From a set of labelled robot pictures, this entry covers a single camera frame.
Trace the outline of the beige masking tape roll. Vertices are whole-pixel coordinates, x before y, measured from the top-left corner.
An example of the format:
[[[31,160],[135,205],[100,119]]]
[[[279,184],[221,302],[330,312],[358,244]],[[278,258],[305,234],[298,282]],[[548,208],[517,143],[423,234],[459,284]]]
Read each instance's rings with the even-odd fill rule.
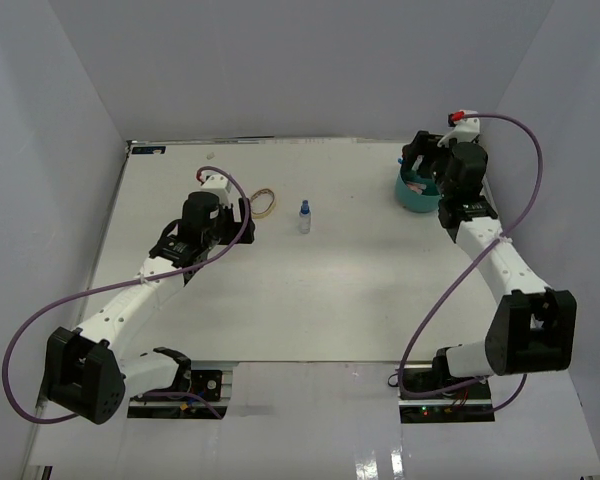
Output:
[[[252,217],[256,220],[268,217],[276,208],[277,196],[270,188],[261,188],[250,197]]]

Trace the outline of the pink-tipped purple pen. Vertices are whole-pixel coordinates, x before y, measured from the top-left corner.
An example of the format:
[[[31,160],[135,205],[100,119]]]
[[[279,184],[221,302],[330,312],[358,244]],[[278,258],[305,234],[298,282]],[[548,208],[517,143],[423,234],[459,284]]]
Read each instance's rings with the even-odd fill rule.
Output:
[[[422,195],[423,192],[426,190],[426,186],[424,184],[421,183],[412,183],[412,182],[408,182],[407,183],[407,187],[415,192],[418,195]]]

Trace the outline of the small blue-capped spray bottle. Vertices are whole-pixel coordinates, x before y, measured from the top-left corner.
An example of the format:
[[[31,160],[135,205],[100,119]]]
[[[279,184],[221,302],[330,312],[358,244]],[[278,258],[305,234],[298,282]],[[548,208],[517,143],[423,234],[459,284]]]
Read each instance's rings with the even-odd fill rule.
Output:
[[[303,200],[299,210],[299,231],[308,234],[311,230],[311,210],[308,200]]]

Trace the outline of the purple clear-capped pen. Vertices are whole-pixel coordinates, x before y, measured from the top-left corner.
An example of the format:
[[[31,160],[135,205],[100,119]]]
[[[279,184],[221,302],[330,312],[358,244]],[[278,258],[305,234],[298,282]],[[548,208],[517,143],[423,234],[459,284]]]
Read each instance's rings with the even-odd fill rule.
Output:
[[[419,169],[419,167],[422,164],[423,159],[424,159],[423,155],[420,155],[420,156],[417,157],[417,159],[416,159],[416,161],[414,162],[414,165],[413,165],[413,170],[414,171],[417,171]]]

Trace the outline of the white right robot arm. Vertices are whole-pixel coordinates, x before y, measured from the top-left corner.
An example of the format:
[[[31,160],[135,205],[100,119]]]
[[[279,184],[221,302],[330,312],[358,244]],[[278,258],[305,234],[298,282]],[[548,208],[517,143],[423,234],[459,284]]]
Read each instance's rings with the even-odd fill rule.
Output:
[[[399,373],[406,398],[457,397],[490,376],[563,371],[572,360],[577,302],[536,275],[504,232],[482,193],[488,155],[474,140],[446,141],[419,131],[402,149],[400,175],[433,181],[438,218],[471,260],[497,308],[484,339],[443,347],[429,369]]]

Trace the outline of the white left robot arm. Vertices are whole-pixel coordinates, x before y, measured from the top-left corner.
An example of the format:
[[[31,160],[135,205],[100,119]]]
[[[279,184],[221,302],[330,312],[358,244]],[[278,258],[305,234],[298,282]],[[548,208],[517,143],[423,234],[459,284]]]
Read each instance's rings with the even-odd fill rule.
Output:
[[[125,352],[139,330],[194,275],[209,265],[212,250],[255,240],[247,199],[231,203],[225,187],[201,187],[185,200],[130,282],[97,313],[72,330],[59,327],[46,345],[45,399],[96,425],[114,416],[123,401],[158,390],[179,399],[191,387],[192,362],[167,347],[135,360]]]

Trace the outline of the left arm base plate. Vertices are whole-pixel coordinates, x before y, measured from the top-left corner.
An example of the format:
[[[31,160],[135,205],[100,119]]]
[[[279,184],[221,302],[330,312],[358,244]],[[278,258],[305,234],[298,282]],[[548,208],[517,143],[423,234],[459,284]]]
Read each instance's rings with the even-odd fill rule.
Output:
[[[232,388],[230,370],[198,369],[185,376],[190,381],[187,395],[135,397],[127,417],[153,420],[221,420],[224,418]]]

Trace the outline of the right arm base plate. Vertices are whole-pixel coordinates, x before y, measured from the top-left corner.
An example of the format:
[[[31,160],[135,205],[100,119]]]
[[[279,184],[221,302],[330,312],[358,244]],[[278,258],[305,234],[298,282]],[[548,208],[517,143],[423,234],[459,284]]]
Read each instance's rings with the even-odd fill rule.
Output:
[[[407,366],[404,373],[405,394],[398,388],[398,373],[390,374],[387,385],[398,393],[399,416],[402,425],[448,425],[491,423],[495,413],[491,389],[487,381],[449,392],[430,394],[447,386],[455,387],[464,379],[446,377],[438,367]]]

